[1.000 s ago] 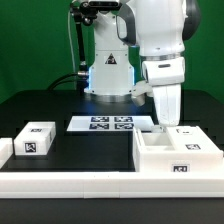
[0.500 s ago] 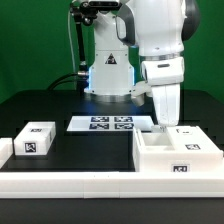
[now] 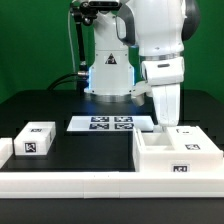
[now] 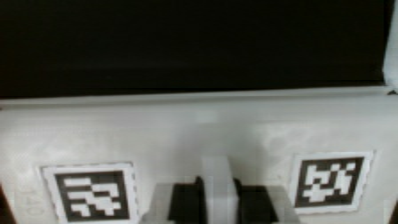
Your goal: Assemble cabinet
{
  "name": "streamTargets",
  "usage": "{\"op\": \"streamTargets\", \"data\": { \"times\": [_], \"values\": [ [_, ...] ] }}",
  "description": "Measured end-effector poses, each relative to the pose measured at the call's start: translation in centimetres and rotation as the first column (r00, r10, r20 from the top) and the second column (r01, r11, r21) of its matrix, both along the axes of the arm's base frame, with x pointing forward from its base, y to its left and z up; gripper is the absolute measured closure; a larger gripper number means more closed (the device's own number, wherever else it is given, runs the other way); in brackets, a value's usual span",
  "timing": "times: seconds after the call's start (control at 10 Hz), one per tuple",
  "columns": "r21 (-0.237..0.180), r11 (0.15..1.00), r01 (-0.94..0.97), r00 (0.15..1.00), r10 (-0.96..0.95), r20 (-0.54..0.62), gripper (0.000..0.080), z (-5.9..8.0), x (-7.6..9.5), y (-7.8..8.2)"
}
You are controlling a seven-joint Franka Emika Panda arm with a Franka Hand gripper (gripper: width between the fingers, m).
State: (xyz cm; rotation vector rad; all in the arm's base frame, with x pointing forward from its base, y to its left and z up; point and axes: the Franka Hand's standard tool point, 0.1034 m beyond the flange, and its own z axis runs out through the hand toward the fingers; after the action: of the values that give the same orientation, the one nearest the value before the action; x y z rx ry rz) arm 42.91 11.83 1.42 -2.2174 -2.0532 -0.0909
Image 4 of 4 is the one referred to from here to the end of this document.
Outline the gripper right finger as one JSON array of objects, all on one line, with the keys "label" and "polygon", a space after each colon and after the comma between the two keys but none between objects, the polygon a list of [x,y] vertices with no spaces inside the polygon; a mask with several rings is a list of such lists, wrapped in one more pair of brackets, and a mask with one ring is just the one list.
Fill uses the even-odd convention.
[{"label": "gripper right finger", "polygon": [[280,186],[243,185],[237,193],[237,224],[300,224],[285,190]]}]

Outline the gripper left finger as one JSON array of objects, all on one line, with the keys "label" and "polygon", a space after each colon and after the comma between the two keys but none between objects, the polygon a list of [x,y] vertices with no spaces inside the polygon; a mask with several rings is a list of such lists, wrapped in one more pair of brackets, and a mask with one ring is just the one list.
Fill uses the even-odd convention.
[{"label": "gripper left finger", "polygon": [[206,224],[204,182],[159,183],[140,224]]}]

